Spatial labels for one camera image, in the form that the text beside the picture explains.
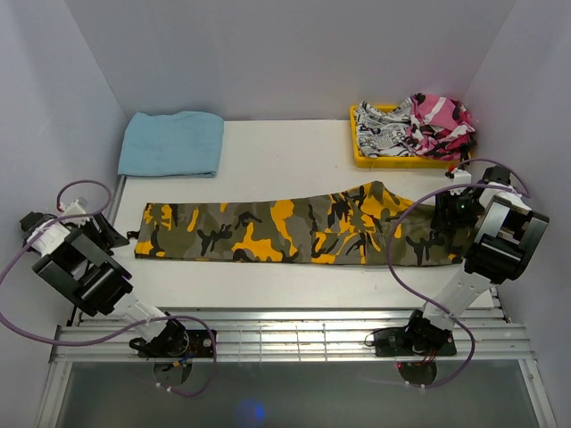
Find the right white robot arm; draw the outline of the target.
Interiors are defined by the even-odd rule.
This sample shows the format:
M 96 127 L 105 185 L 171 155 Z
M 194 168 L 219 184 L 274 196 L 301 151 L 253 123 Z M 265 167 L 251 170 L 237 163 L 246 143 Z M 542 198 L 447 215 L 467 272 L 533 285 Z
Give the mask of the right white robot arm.
M 431 302 L 415 310 L 402 343 L 413 354 L 436 354 L 452 343 L 454 320 L 482 293 L 525 271 L 549 218 L 533 211 L 512 185 L 507 167 L 485 170 L 477 187 L 451 189 L 435 197 L 432 227 L 468 231 L 461 244 L 462 267 Z

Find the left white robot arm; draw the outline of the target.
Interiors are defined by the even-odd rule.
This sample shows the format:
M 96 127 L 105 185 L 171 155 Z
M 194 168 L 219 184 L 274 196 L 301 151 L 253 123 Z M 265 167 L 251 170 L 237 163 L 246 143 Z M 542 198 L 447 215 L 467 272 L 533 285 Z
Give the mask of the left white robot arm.
M 56 221 L 53 214 L 31 211 L 20 220 L 29 250 L 39 256 L 33 271 L 87 315 L 113 316 L 132 324 L 137 338 L 129 347 L 141 357 L 177 358 L 190 345 L 185 327 L 143 303 L 130 283 L 132 275 L 113 258 L 113 249 L 129 243 L 102 214 Z

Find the yellow camouflage trousers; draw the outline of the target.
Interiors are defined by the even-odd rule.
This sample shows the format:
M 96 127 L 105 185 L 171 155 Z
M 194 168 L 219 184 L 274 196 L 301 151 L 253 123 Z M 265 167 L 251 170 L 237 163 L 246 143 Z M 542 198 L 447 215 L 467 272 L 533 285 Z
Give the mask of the yellow camouflage trousers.
M 434 206 L 414 206 L 380 181 L 267 202 L 145 205 L 138 259 L 400 267 L 458 264 L 468 231 L 431 227 Z

